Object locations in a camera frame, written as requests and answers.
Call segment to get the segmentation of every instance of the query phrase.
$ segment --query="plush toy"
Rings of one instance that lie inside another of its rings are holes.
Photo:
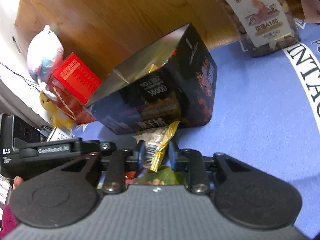
[[[63,46],[57,35],[46,25],[31,41],[27,53],[28,72],[39,84],[41,90],[53,101],[57,101],[54,93],[47,86],[51,74],[63,61]]]
[[[68,130],[75,125],[75,121],[65,115],[46,95],[40,92],[40,103],[43,108],[50,114],[53,127],[66,127]]]

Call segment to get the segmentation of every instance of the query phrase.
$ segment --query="jar label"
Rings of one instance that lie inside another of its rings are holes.
[[[278,0],[226,0],[256,47],[292,33]]]

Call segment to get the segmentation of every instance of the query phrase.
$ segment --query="yellow plush toy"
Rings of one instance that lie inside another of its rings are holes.
[[[43,92],[40,92],[40,103],[43,108],[50,114],[53,127],[66,127],[68,130],[75,125],[75,121],[65,115]]]

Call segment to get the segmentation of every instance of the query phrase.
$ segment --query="green plastic bag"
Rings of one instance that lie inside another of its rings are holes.
[[[157,172],[148,171],[144,176],[135,178],[133,184],[140,185],[184,185],[184,178],[168,166],[160,166]]]

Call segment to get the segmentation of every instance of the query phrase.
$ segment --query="wooden surface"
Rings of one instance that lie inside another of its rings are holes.
[[[303,16],[300,0],[287,0]],[[20,0],[16,40],[26,55],[32,38],[49,24],[65,48],[100,78],[164,34],[192,22],[209,49],[238,35],[215,0]]]

